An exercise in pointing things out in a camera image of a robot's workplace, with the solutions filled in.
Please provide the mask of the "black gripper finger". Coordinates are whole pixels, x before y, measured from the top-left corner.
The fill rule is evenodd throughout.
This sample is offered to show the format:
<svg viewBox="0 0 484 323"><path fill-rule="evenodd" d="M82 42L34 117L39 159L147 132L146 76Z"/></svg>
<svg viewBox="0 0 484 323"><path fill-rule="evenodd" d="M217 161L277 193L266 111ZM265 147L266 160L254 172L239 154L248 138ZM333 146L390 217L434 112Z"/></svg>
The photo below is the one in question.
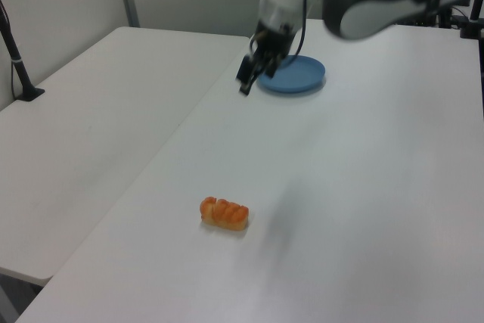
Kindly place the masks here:
<svg viewBox="0 0 484 323"><path fill-rule="evenodd" d="M282 60L283 59L280 57L273 57L271 60L269 60L265 66L265 75L269 78L273 78L281 65Z"/></svg>
<svg viewBox="0 0 484 323"><path fill-rule="evenodd" d="M253 83L263 71L262 63L254 57L245 55L236 75L236 80L240 83L239 92L248 95Z"/></svg>

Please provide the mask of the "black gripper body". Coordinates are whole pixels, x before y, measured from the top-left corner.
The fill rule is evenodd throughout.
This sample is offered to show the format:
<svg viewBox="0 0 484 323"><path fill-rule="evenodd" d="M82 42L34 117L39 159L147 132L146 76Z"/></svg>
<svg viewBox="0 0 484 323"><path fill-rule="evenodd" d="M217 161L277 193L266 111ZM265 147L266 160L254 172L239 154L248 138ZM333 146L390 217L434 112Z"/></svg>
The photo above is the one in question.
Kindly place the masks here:
<svg viewBox="0 0 484 323"><path fill-rule="evenodd" d="M256 50L253 55L256 59L266 59L288 56L295 38L295 33L279 32L269 29L262 21L256 26L253 40Z"/></svg>

